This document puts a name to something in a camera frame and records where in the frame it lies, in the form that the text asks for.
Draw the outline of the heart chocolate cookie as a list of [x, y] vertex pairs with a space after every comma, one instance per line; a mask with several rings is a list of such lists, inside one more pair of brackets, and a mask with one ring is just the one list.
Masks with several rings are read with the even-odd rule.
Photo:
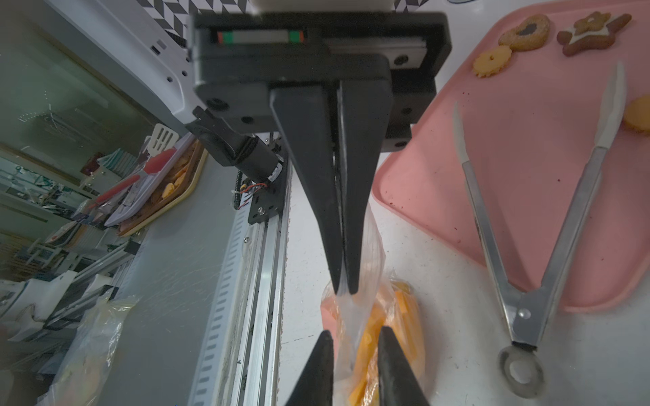
[[548, 40], [551, 22], [547, 15], [528, 17], [499, 37], [499, 45], [513, 52], [528, 52], [543, 47]]

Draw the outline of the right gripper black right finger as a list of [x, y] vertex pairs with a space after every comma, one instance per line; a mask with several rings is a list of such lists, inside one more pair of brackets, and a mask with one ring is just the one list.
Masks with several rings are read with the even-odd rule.
[[428, 406], [399, 340], [389, 326], [382, 327], [377, 350], [380, 405]]

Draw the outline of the star iced cookie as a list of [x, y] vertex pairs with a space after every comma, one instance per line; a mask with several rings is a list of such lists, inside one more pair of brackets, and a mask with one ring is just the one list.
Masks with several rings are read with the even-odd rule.
[[616, 34], [631, 20], [630, 14], [611, 15], [596, 11], [577, 20], [571, 27], [559, 31], [556, 41], [562, 45], [565, 57], [588, 50], [607, 49], [614, 45]]

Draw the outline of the clear resealable bag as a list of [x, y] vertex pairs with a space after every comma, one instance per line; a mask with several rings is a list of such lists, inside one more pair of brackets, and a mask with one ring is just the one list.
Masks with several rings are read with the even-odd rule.
[[380, 284], [398, 278], [387, 272], [386, 254], [372, 209], [367, 208], [362, 239], [360, 285], [356, 294], [333, 292], [328, 284], [323, 291], [321, 314], [323, 328], [333, 336], [333, 403], [348, 405], [345, 398], [353, 386], [357, 350], [371, 314]]

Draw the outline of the pink plastic tray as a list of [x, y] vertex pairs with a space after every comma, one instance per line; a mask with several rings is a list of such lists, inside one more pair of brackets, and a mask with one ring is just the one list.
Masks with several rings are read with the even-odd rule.
[[[630, 14], [605, 50], [565, 57], [554, 38], [515, 53], [489, 78], [472, 70], [477, 55], [529, 16], [553, 30], [590, 13]], [[377, 202], [475, 262], [484, 254], [453, 139], [459, 110], [465, 144], [509, 280], [529, 291], [541, 283], [574, 189], [591, 155], [601, 97], [617, 63], [627, 97], [649, 92], [646, 1], [539, 3], [496, 22], [438, 92], [409, 145], [392, 153], [372, 186]], [[649, 140], [622, 128], [602, 167], [599, 192], [579, 241], [563, 311], [605, 311], [627, 299], [649, 269]]]

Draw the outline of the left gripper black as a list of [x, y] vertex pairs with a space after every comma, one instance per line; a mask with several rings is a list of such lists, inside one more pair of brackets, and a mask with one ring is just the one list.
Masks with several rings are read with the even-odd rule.
[[[335, 289], [344, 250], [347, 287], [358, 292], [364, 219], [382, 145], [396, 152], [411, 141], [411, 128], [435, 98], [435, 78], [451, 49], [442, 12], [190, 18], [196, 95], [236, 133], [271, 132], [278, 125], [318, 222]], [[343, 241], [322, 88], [338, 83]]]

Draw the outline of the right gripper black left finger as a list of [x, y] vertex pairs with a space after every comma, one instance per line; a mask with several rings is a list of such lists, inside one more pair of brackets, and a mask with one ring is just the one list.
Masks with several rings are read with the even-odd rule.
[[285, 405], [332, 406], [333, 369], [333, 337], [323, 330]]

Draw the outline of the yellow cookies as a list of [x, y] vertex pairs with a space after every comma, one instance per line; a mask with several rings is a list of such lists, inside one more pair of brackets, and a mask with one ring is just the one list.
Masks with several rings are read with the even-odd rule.
[[381, 328], [392, 328], [415, 377], [425, 373], [426, 350], [415, 292], [399, 279], [383, 281], [367, 321], [353, 373], [348, 405], [378, 405], [377, 347]]

